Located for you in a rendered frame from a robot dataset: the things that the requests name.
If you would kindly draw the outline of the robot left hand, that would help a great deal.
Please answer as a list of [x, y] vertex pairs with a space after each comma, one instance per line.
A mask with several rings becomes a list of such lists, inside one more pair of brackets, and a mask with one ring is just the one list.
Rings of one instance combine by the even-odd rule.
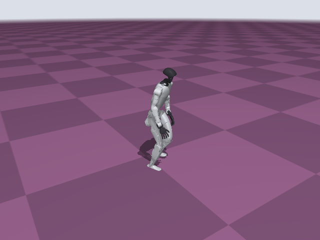
[[170, 117], [170, 119], [171, 119], [171, 126], [173, 126], [174, 124], [175, 124], [175, 121], [174, 121], [174, 118], [173, 118], [173, 116], [172, 116], [172, 113], [168, 110], [167, 111], [167, 115]]

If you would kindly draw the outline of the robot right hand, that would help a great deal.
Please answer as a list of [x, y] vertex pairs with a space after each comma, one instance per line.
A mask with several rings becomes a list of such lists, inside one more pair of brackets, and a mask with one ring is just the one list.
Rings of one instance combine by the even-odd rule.
[[[162, 124], [162, 123], [161, 123]], [[157, 124], [156, 124], [157, 125]], [[157, 125], [157, 127], [158, 127], [158, 125]], [[165, 129], [165, 127], [163, 127], [163, 124], [162, 124], [162, 126], [160, 126], [160, 127], [158, 127], [158, 129], [159, 129], [159, 132], [160, 132], [160, 134], [161, 134], [161, 136], [162, 136], [162, 139], [166, 139], [167, 138], [167, 136], [169, 137], [169, 135], [168, 135], [168, 133], [170, 133], [167, 129]], [[168, 133], [167, 133], [168, 132]], [[163, 134], [163, 135], [162, 135]], [[164, 136], [164, 138], [163, 138], [163, 136]], [[166, 136], [166, 137], [165, 137]]]

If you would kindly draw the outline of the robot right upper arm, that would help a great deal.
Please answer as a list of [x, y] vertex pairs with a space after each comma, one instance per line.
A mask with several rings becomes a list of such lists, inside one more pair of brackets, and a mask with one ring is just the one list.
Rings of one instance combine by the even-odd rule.
[[151, 111], [154, 107], [157, 108], [158, 110], [158, 107], [156, 106], [159, 102], [159, 99], [160, 99], [160, 96], [162, 95], [162, 91], [163, 89], [161, 87], [157, 87], [154, 92], [153, 92], [153, 99], [152, 99], [152, 103], [151, 103]]

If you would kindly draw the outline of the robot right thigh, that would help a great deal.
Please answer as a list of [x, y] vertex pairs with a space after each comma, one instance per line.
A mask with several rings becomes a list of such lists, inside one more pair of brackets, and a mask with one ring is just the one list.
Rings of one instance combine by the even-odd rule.
[[[163, 145], [163, 139], [162, 136], [160, 134], [160, 129], [157, 127], [157, 124], [155, 123], [155, 119], [154, 117], [152, 117], [151, 115], [149, 115], [146, 120], [145, 120], [145, 125], [150, 127], [151, 126], [151, 133], [156, 141], [156, 144], [160, 147], [160, 151], [164, 148]], [[155, 145], [156, 145], [155, 144]]]

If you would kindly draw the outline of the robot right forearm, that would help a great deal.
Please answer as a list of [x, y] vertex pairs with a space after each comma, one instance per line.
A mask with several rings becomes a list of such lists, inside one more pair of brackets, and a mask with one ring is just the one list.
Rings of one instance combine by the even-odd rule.
[[158, 125], [158, 127], [161, 127], [162, 124], [161, 124], [161, 120], [160, 120], [160, 117], [159, 117], [159, 113], [158, 113], [157, 107], [153, 107], [152, 108], [152, 116], [154, 117], [154, 121]]

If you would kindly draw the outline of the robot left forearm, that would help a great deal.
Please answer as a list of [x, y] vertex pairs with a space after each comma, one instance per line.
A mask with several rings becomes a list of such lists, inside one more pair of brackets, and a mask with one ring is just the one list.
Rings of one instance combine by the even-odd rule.
[[171, 112], [171, 110], [170, 110], [170, 99], [166, 99], [166, 101], [164, 103], [164, 106], [165, 106], [165, 113], [166, 114], [168, 114], [167, 111]]

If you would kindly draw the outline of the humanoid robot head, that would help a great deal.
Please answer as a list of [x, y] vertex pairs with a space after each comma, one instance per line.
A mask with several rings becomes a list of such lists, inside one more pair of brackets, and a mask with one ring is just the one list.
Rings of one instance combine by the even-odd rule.
[[164, 85], [164, 86], [166, 86], [166, 87], [168, 87], [169, 86], [169, 84], [172, 82], [172, 80], [173, 80], [173, 77], [174, 76], [176, 76], [177, 75], [177, 73], [172, 69], [172, 68], [165, 68], [164, 70], [163, 70], [163, 73], [168, 77], [168, 78], [165, 78], [163, 81], [161, 81], [160, 82], [160, 84], [162, 85], [164, 85], [164, 83], [166, 84], [166, 85]]

